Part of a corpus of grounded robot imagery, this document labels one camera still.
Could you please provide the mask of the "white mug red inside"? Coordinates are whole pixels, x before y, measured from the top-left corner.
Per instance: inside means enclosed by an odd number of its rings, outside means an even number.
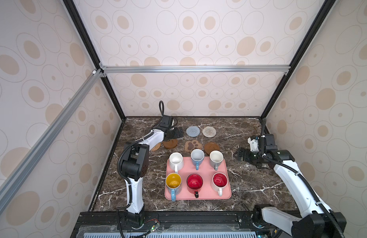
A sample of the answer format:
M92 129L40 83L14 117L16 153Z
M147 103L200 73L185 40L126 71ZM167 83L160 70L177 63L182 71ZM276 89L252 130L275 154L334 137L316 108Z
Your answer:
M218 196L223 196L224 189L227 187L228 179L223 173L215 173L211 180L211 187L217 192Z

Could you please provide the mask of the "aluminium crossbar back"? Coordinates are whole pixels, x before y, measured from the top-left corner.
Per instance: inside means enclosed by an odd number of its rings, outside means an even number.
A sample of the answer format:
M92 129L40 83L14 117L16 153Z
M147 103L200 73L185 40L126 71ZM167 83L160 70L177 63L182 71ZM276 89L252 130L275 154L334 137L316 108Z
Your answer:
M215 72L288 72L290 65L191 65L191 66L107 66L95 69L95 73L215 73Z

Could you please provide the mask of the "black corner frame post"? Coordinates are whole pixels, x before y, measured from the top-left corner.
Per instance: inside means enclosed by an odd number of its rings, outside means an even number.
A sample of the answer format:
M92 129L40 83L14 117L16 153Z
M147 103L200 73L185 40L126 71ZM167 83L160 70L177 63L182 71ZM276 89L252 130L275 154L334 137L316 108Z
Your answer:
M318 33L319 29L321 28L323 22L327 18L329 12L331 11L335 3L336 3L336 0L327 0L323 2L318 14L316 15L315 19L311 23L309 30L307 31L303 41L301 42L298 50L296 51L292 61L289 64L290 66L289 71L283 75L272 97L270 98L267 106L265 107L261 115L261 119L263 121L266 120L271 109L273 108L274 104L276 103L278 97L280 96L281 92L283 91L284 87L286 86L287 82L289 81L291 75L294 73L301 59L305 55L307 49L309 48L310 44L312 43L313 39L315 38L316 34Z
M75 6L74 2L72 0L63 0L62 1L67 9L67 12L69 16L72 19L73 24L75 25L75 28L84 44L84 47L86 51L88 52L88 55L93 62L96 69L103 69L100 65L101 61L99 59L99 56L95 50L95 47L93 45L93 42L84 26L83 20L77 10L77 7ZM101 77L102 83L104 84L111 101L113 102L113 105L120 116L120 119L124 121L126 119L126 116L120 106L120 103L116 97L115 91L106 75Z

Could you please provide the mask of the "aluminium crossbar left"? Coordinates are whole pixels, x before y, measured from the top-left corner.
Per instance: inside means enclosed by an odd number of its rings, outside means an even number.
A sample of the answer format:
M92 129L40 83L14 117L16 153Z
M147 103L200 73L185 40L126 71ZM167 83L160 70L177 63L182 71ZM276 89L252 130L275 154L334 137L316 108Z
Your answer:
M54 122L29 150L5 183L3 183L0 188L0 216L102 74L103 70L98 68L95 70L95 73L88 77Z

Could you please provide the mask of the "grey mug white inside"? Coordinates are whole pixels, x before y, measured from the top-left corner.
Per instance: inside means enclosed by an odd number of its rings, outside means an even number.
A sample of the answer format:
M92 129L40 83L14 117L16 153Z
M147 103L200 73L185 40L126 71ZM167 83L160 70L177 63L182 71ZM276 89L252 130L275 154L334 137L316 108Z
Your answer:
M224 160L224 155L220 151L214 150L210 153L210 166L215 171L218 170L223 160Z

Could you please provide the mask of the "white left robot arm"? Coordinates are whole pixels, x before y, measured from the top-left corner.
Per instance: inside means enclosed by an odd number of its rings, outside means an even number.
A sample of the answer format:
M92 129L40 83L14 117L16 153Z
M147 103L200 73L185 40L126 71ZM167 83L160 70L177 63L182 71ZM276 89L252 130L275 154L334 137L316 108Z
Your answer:
M182 127L162 131L152 129L142 138L129 141L118 160L118 174L125 180L127 188L127 205L122 207L125 220L142 226L145 218L145 207L142 198L143 177L149 167L149 152L157 144L183 137Z

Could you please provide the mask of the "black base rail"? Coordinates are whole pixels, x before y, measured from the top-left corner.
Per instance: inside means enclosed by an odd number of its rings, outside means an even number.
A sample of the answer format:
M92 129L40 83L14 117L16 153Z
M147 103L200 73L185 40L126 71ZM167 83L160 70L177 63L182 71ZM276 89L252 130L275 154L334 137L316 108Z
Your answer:
M250 211L146 212L143 225L126 221L123 212L82 212L71 237L129 238L287 238L273 225L258 228Z

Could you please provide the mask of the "brown wooden round coaster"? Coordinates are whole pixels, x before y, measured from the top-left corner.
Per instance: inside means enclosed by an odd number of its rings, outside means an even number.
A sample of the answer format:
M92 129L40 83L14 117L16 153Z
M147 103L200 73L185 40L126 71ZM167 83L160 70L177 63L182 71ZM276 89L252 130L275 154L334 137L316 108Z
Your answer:
M215 142L208 142L204 145L204 151L210 155L212 151L220 151L220 146Z

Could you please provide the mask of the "cork paw print coaster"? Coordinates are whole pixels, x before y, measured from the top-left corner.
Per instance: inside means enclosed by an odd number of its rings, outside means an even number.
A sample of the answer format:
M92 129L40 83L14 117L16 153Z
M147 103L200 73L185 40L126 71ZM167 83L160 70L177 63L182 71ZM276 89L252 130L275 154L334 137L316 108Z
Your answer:
M194 149L202 149L202 144L198 140L186 141L184 150L191 153Z

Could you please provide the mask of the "aluminium crossbar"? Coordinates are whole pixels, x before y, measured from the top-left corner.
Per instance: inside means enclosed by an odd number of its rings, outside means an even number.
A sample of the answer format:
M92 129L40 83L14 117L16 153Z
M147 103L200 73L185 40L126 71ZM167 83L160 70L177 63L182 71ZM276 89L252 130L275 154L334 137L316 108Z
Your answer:
M288 72L290 65L191 65L191 66L107 66L95 69L95 73L215 73L215 72Z
M3 183L0 188L0 216L102 74L103 70L98 68L95 70L95 73L88 77L54 122L29 150L5 183Z

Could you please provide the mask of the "black corner frame post left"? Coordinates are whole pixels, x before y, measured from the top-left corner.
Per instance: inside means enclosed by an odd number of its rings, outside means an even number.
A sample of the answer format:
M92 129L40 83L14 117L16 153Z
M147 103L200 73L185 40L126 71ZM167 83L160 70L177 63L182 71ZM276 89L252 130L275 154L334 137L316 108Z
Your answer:
M69 16L72 19L73 24L75 25L75 28L84 44L84 47L86 51L88 52L88 55L93 62L96 69L103 69L100 65L101 61L99 59L99 56L95 50L95 47L93 45L93 42L84 26L83 20L77 10L77 7L75 6L74 2L72 0L63 0L62 1L67 9L67 12ZM101 77L102 83L104 84L111 101L113 102L113 105L120 116L120 119L124 121L126 119L126 116L120 106L120 103L116 97L115 91L106 75Z

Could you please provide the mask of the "light blue woven coaster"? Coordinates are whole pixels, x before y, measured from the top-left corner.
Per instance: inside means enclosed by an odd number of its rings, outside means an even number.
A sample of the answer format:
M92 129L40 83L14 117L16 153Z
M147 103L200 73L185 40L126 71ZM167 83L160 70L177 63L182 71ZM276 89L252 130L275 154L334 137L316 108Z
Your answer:
M196 126L190 126L186 129L186 134L190 137L197 137L201 133L200 128Z

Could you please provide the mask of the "multicolour woven round coaster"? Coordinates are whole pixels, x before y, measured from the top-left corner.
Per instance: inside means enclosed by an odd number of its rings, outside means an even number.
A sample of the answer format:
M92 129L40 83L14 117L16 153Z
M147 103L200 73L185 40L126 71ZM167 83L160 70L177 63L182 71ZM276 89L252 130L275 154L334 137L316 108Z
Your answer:
M202 134L207 138L213 138L216 135L217 131L214 127L205 127L202 130Z

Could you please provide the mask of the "blue floral mug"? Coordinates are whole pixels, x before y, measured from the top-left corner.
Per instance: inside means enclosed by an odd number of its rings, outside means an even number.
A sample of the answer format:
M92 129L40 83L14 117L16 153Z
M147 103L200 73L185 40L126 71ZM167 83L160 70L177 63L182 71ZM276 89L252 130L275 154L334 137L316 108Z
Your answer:
M201 165L205 157L204 151L202 151L201 149L194 149L191 152L190 156L191 156L191 161L193 165L195 166L196 170L198 171L199 166Z

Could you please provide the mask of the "dark brown wooden coaster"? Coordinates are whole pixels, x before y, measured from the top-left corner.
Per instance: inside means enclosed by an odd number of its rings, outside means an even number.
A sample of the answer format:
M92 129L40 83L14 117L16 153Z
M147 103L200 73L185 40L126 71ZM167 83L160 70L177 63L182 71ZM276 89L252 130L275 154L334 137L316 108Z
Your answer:
M169 141L163 141L162 144L166 149L173 149L173 148L177 147L178 140L177 139L171 139Z

